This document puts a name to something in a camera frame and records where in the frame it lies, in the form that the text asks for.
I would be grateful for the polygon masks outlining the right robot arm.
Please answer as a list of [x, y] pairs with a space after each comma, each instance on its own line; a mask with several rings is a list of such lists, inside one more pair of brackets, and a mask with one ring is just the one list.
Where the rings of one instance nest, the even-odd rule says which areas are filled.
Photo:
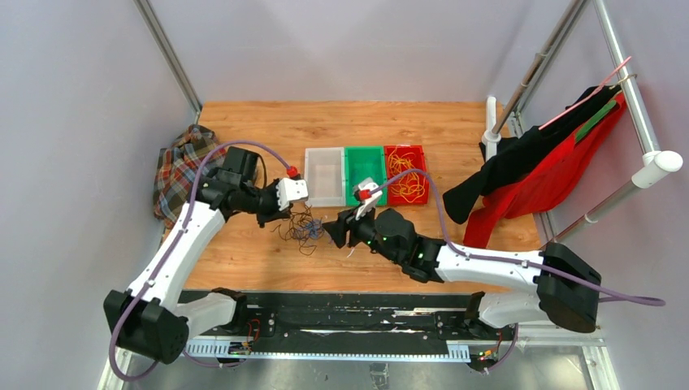
[[464, 325], [474, 338], [543, 320], [572, 332], [596, 329], [600, 273], [563, 244], [526, 252], [460, 246], [418, 234], [393, 209], [364, 215], [342, 211], [323, 229], [337, 247], [364, 244], [420, 283], [474, 282], [507, 288], [506, 293], [470, 296]]

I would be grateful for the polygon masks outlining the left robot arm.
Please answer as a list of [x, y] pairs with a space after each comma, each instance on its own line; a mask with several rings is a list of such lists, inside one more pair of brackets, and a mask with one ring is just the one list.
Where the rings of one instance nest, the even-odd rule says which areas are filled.
[[214, 327], [230, 336], [249, 325], [245, 294], [215, 288], [195, 301], [181, 303], [180, 294], [213, 237], [237, 214], [255, 215], [258, 225], [286, 219], [295, 202], [308, 199], [306, 181], [281, 157], [286, 177], [259, 188], [255, 184], [261, 155], [249, 141], [231, 141], [221, 167], [194, 176], [181, 215], [145, 269], [122, 292], [112, 290], [103, 303], [111, 338], [110, 360], [117, 348], [170, 364], [189, 340]]

